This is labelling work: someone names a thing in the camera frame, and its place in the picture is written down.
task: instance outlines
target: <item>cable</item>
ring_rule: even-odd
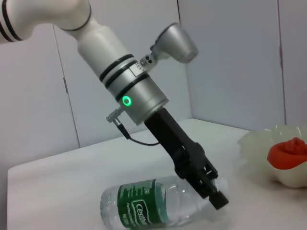
[[[135,142],[135,143],[137,143],[137,144],[145,145],[145,146],[156,146],[156,145],[159,145],[159,144],[160,144],[159,142],[154,143],[154,144],[147,144],[147,143],[143,143],[143,142],[140,142],[140,141],[138,141],[138,140],[135,140],[135,139],[133,139],[133,138],[130,138],[130,140],[133,141],[133,142]]]
[[[122,123],[117,124],[116,127],[120,130],[120,132],[124,135],[126,139],[131,140],[137,144],[145,145],[145,146],[156,146],[160,144],[159,142],[154,143],[154,144],[147,144],[147,143],[143,143],[143,142],[140,142],[138,140],[131,138],[130,134],[128,133],[128,131],[126,130],[126,128],[123,126]]]

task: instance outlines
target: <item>white bowl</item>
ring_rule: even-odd
[[[240,155],[256,165],[269,180],[280,181],[291,188],[306,187],[307,162],[292,169],[280,170],[274,168],[267,160],[273,145],[295,137],[307,144],[307,127],[276,126],[271,130],[251,131],[238,141],[241,146]]]

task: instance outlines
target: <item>table surface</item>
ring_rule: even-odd
[[[182,229],[306,229],[307,190],[268,182],[240,159],[237,141],[247,131],[195,119],[179,124],[203,146],[230,185],[223,218]],[[155,141],[149,131],[132,136]],[[105,189],[173,174],[173,163],[161,146],[141,146],[125,138],[16,166],[8,172],[8,230],[106,230],[99,210]]]

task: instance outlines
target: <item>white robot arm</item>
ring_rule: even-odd
[[[109,27],[93,18],[87,0],[2,0],[0,44],[28,39],[41,23],[55,24],[76,39],[79,54],[119,103],[120,108],[107,117],[109,122],[127,139],[131,138],[118,116],[125,111],[137,125],[144,122],[172,158],[180,178],[202,198],[209,197],[216,209],[228,203],[214,184],[217,170],[163,108],[168,99],[148,75],[161,59],[189,63],[197,56],[197,48],[178,23],[167,27],[151,53],[137,61]]]

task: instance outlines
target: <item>water bottle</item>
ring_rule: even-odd
[[[226,179],[215,180],[219,191],[228,192]],[[109,230],[142,227],[172,227],[188,223],[192,216],[210,206],[191,185],[177,176],[114,186],[101,196],[100,214]]]

